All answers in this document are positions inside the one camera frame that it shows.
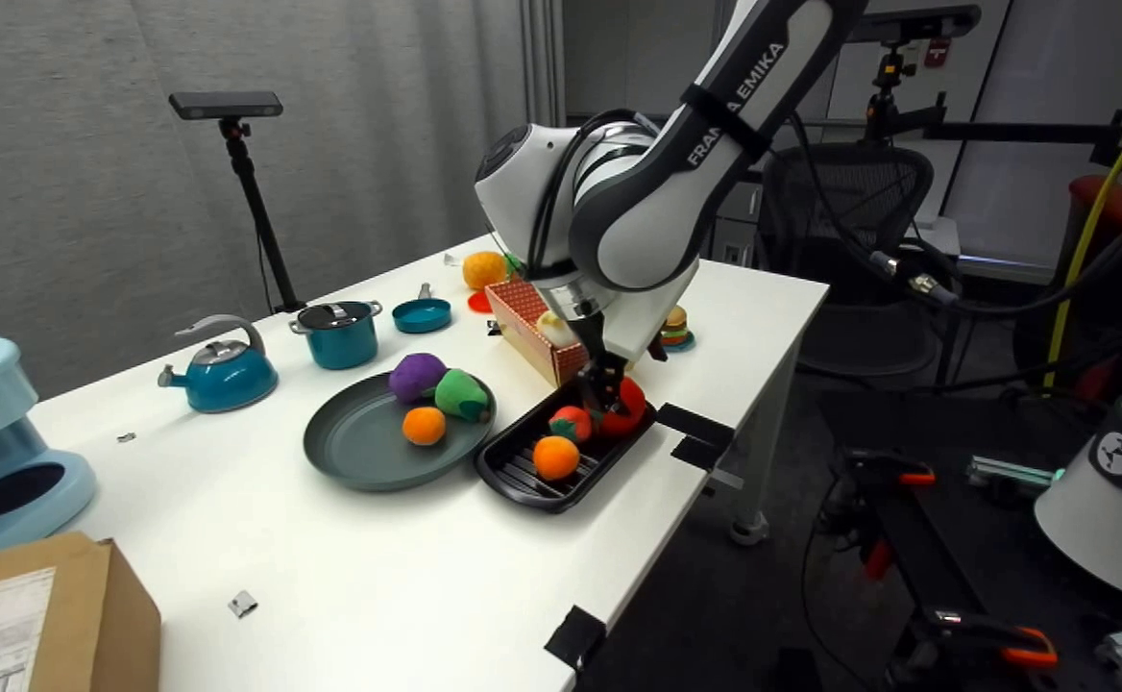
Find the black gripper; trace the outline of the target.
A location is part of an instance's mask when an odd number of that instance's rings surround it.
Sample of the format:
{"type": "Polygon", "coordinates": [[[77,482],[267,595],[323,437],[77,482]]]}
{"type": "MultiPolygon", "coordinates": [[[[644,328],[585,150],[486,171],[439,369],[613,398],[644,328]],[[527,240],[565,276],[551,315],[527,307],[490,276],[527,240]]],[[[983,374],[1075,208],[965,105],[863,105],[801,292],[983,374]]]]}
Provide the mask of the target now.
{"type": "Polygon", "coordinates": [[[618,406],[618,386],[628,369],[628,360],[605,342],[613,298],[591,281],[565,276],[559,299],[562,321],[590,351],[590,364],[579,369],[579,394],[601,415],[613,415],[618,406]]]}

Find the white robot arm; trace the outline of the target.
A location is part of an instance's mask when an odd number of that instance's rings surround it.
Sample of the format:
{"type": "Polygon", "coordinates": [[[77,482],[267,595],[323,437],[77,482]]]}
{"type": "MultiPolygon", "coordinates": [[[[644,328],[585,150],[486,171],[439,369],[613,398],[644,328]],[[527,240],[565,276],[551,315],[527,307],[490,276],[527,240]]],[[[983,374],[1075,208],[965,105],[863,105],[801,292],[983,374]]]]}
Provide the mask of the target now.
{"type": "Polygon", "coordinates": [[[618,406],[623,369],[656,342],[697,276],[705,216],[770,154],[865,3],[737,0],[663,122],[613,109],[579,127],[527,122],[486,154],[476,205],[585,342],[579,398],[601,415],[618,406]]]}

